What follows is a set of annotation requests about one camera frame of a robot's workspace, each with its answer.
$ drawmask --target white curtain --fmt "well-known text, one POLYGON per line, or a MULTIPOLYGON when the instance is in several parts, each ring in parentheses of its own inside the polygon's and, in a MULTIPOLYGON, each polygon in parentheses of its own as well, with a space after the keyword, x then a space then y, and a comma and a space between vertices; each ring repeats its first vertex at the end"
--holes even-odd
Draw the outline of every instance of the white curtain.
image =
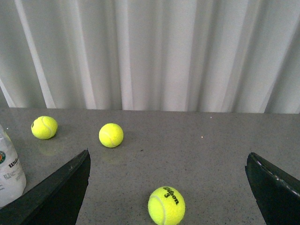
POLYGON ((300 113, 299 0, 3 0, 0 106, 300 113))

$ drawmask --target logo on bag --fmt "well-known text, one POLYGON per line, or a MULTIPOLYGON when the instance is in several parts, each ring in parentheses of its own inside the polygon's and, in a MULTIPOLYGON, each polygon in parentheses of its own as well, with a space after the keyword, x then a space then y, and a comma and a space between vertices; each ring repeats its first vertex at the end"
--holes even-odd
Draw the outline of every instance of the logo on bag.
POLYGON ((0 164, 3 163, 6 159, 6 155, 3 151, 0 151, 0 164))

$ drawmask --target tennis ball seam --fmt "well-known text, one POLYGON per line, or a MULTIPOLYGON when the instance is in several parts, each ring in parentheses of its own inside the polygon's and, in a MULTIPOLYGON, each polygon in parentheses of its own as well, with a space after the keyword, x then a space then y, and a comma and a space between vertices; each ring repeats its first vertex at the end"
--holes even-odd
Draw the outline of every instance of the tennis ball seam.
POLYGON ((164 220, 163 220, 163 225, 165 225, 165 219, 166 219, 166 214, 165 214, 165 206, 164 203, 161 201, 161 199, 157 195, 151 195, 151 198, 156 198, 161 206, 163 207, 163 212, 164 212, 164 220))
POLYGON ((47 127, 48 130, 50 131, 50 135, 49 135, 49 137, 48 137, 48 138, 50 138, 50 137, 52 137, 53 131, 52 131, 52 129, 51 129, 48 125, 46 125, 46 124, 44 123, 44 117, 45 117, 45 116, 42 117, 42 122, 43 122, 43 124, 45 125, 45 127, 47 127))
POLYGON ((114 147, 117 147, 117 145, 113 142, 112 138, 110 137, 109 133, 107 133, 106 131, 102 131, 102 133, 106 135, 109 138, 109 140, 111 140, 111 143, 114 147))

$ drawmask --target tennis ball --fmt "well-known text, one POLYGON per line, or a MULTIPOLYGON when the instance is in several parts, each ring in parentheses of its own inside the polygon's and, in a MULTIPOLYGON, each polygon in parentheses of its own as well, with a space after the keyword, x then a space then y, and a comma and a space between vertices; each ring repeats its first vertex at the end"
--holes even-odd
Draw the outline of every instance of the tennis ball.
POLYGON ((185 210, 182 195, 173 187, 160 187, 150 195, 148 211, 157 225, 177 225, 185 210))
POLYGON ((117 147, 123 141, 124 134, 122 128, 115 123, 108 123, 104 125, 99 131, 100 142, 108 147, 117 147))
POLYGON ((50 116, 40 116, 31 125, 31 131, 38 139, 52 138, 57 130, 57 122, 50 116))

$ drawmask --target plastic bag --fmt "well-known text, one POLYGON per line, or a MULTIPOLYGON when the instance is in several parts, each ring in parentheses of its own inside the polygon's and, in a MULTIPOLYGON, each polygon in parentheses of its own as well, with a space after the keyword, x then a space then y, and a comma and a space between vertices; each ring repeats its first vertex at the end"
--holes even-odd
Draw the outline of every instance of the plastic bag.
POLYGON ((0 207, 23 194, 26 177, 9 136, 0 125, 0 207))

